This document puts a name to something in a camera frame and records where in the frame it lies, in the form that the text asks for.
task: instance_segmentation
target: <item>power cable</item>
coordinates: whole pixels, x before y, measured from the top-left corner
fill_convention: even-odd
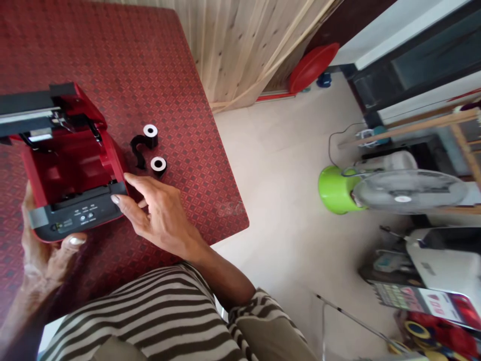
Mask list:
[[[331,158],[331,138],[334,134],[342,134],[342,133],[345,133],[347,132],[347,130],[352,127],[353,125],[356,125],[356,124],[365,124],[364,122],[360,122],[360,123],[352,123],[351,125],[349,125],[346,129],[344,129],[342,132],[335,132],[335,133],[332,133],[331,135],[329,135],[329,141],[328,141],[328,155],[329,155],[329,160],[331,161],[332,165],[333,166],[337,166],[337,164],[334,163],[334,161],[332,160]]]

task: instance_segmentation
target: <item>metal rod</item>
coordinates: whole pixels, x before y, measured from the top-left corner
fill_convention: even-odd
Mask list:
[[[341,307],[338,307],[336,306],[334,303],[331,303],[329,302],[327,299],[319,296],[318,294],[316,294],[316,297],[319,298],[321,301],[324,302],[323,304],[323,308],[322,308],[322,360],[323,361],[326,361],[325,359],[325,351],[326,351],[326,345],[325,345],[325,337],[324,337],[324,330],[325,330],[325,326],[324,326],[324,309],[325,309],[325,305],[329,305],[331,306],[332,308],[336,309],[337,311],[339,311],[340,313],[342,313],[343,315],[349,317],[351,320],[353,320],[355,323],[357,323],[358,325],[364,327],[366,330],[370,331],[371,333],[375,334],[376,336],[380,337],[381,339],[383,339],[384,341],[386,341],[388,344],[392,345],[395,349],[398,349],[400,350],[401,352],[404,352],[404,350],[402,350],[395,342],[393,342],[389,337],[385,336],[384,334],[380,333],[379,331],[376,331],[375,329],[373,329],[371,326],[369,325],[366,325],[364,322],[362,322],[361,320],[355,318],[353,315],[351,315],[350,313],[344,311]]]

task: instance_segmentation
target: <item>striped shirt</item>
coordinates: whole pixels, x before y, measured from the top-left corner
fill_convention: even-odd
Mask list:
[[[248,305],[232,309],[224,322],[201,274],[182,263],[151,271],[68,315],[41,360],[91,360],[115,336],[152,360],[257,361],[237,326],[243,317],[284,318],[304,340],[262,290]]]

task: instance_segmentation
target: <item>open printer lid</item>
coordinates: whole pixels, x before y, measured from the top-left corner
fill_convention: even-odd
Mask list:
[[[28,144],[52,138],[56,130],[76,132],[88,126],[95,134],[93,127],[107,128],[102,113],[76,83],[49,88],[0,96],[0,139],[18,134]]]

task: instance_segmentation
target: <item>table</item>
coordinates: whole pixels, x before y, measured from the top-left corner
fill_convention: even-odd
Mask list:
[[[173,10],[63,0],[7,0],[3,16],[0,94],[77,82],[107,119],[131,171],[129,142],[145,124],[159,129],[147,153],[169,163],[162,181],[182,190],[189,219],[213,244],[249,219],[177,14]],[[20,205],[26,174],[21,145],[0,147],[0,320],[22,281]],[[49,319],[106,295],[178,259],[135,235],[125,218],[89,232],[72,277]]]

